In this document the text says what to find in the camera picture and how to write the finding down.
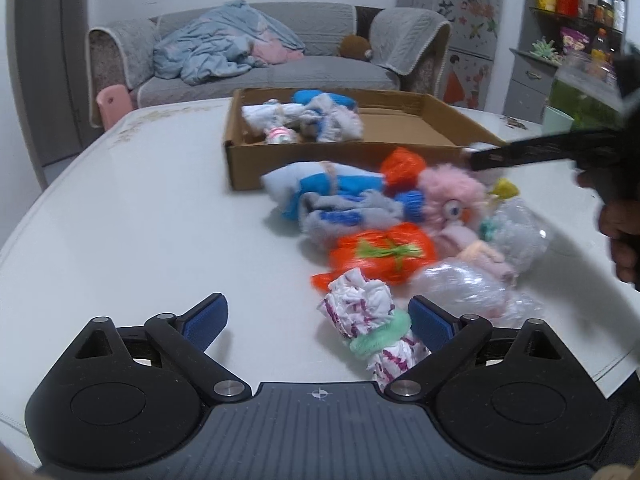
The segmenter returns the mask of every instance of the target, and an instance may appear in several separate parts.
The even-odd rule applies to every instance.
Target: white patterned cloth
[[[271,99],[265,104],[248,105],[242,107],[242,116],[249,124],[255,136],[263,134],[265,130],[271,130],[278,126],[297,128],[300,126],[300,115],[305,110],[303,105],[296,103],[281,104],[276,99]]]
[[[351,269],[329,284],[330,292],[318,305],[345,341],[368,334],[392,319],[396,308],[391,291],[380,280],[366,280],[360,269]],[[384,389],[431,352],[409,330],[394,345],[369,357],[367,370]]]

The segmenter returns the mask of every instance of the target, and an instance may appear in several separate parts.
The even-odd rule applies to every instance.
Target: pink stool
[[[109,130],[121,118],[133,111],[129,91],[124,85],[107,86],[100,90],[95,98],[100,108],[102,125],[105,131]]]

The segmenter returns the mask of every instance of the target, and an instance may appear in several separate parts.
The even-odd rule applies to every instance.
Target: cabinet
[[[538,92],[549,94],[555,74],[555,67],[516,55],[511,78]]]
[[[542,122],[542,111],[545,108],[546,94],[511,80],[507,100],[504,102],[504,113],[532,123]]]

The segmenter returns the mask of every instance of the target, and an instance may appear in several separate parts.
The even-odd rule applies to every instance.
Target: blue gripper pad
[[[187,341],[204,352],[222,332],[227,319],[226,298],[215,293],[179,316],[176,327]]]
[[[412,332],[431,351],[446,345],[460,329],[459,320],[423,296],[409,302]]]

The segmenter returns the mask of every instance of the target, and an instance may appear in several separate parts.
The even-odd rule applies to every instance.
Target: toy eye
[[[443,208],[444,218],[447,220],[458,220],[462,216],[462,204],[460,200],[449,200]]]

